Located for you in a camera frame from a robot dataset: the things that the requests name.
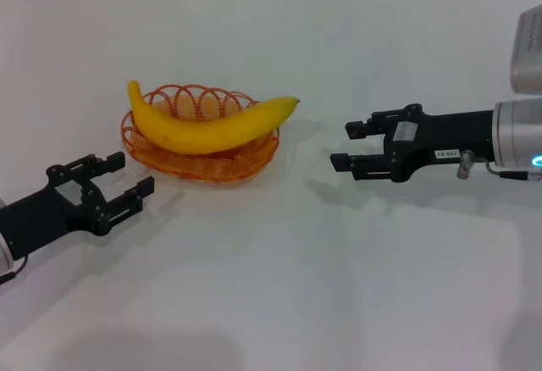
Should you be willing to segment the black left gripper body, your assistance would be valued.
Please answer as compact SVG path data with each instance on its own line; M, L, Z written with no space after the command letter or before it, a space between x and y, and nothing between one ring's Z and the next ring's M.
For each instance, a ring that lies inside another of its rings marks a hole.
M106 207L103 194L89 180L80 185L78 204L49 184L1 209L1 236L13 259L19 260L74 231L106 235Z

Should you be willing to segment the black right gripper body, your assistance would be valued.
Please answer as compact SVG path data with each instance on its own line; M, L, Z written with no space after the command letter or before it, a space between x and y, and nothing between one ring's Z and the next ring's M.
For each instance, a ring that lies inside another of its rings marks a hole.
M442 115L410 110L385 116L384 122L384 177L395 183L426 166L459 164L464 152L476 161L495 161L491 110Z

